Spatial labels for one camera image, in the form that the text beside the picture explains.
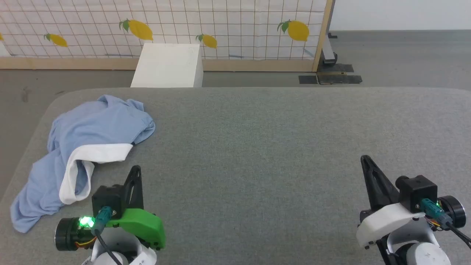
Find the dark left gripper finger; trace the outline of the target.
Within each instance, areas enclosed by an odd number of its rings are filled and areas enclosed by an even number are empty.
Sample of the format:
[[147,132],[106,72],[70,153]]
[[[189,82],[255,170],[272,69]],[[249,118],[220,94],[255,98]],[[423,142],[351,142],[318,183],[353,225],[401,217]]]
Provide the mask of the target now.
[[144,209],[142,172],[139,165],[134,165],[123,185],[125,209]]

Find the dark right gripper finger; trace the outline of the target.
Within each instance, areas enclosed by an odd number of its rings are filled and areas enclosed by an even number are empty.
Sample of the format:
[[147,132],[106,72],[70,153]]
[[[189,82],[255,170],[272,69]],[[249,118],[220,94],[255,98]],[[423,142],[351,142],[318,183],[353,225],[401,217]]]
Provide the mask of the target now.
[[384,206],[399,203],[399,192],[369,155],[361,156],[365,186],[370,210],[376,212]]

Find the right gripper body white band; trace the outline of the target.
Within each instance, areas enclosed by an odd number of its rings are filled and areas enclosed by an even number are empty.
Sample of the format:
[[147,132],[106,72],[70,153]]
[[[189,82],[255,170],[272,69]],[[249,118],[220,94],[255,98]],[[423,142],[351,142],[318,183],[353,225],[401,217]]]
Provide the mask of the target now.
[[441,229],[449,229],[464,243],[467,242],[466,235],[454,226],[452,218],[445,213],[438,202],[424,198],[415,209],[418,212],[412,213],[402,204],[396,203],[384,206],[367,216],[356,232],[359,245],[368,247],[384,236],[389,236],[386,243],[388,250],[392,249],[391,245],[412,240],[416,240],[417,243],[412,245],[410,250],[441,250],[429,226],[430,219],[434,219]]

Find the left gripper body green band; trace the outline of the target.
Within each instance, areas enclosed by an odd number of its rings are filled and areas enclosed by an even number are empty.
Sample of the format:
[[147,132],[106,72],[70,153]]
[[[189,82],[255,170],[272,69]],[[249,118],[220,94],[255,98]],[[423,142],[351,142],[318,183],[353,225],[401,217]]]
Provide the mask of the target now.
[[79,218],[63,218],[55,231],[55,246],[59,251],[76,251],[79,248],[90,249],[98,241],[95,230],[104,232],[107,228],[122,228],[136,236],[146,246],[160,250],[166,246],[166,235],[162,220],[143,209],[127,209],[119,219],[84,215]]

